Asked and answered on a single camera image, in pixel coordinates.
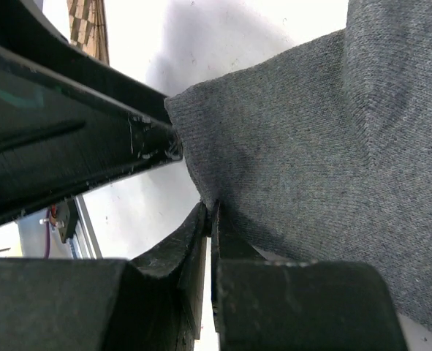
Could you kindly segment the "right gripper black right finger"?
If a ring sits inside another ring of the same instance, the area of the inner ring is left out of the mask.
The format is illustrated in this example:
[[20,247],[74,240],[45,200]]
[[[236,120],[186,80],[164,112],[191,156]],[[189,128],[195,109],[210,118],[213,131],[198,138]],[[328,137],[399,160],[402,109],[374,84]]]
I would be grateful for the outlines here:
[[222,350],[407,349],[373,267],[267,260],[221,205],[211,219],[211,300]]

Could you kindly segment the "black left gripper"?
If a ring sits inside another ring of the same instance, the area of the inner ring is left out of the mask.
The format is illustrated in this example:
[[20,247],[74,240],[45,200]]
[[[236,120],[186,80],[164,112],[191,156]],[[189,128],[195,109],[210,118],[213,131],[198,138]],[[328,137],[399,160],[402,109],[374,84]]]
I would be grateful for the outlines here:
[[163,94],[0,1],[0,225],[182,155]]

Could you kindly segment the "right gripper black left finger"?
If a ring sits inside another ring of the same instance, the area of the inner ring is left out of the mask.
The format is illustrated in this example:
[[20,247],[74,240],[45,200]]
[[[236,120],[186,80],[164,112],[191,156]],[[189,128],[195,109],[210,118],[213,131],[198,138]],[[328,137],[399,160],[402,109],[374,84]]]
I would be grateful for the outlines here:
[[133,260],[0,259],[0,350],[192,350],[206,208]]

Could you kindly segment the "grey sock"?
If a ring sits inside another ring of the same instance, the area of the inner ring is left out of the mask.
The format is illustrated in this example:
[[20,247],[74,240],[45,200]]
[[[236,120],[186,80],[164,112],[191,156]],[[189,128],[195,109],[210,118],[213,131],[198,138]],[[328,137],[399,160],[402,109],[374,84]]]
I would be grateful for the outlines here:
[[345,29],[164,104],[207,207],[267,252],[371,264],[432,332],[432,1],[351,1]]

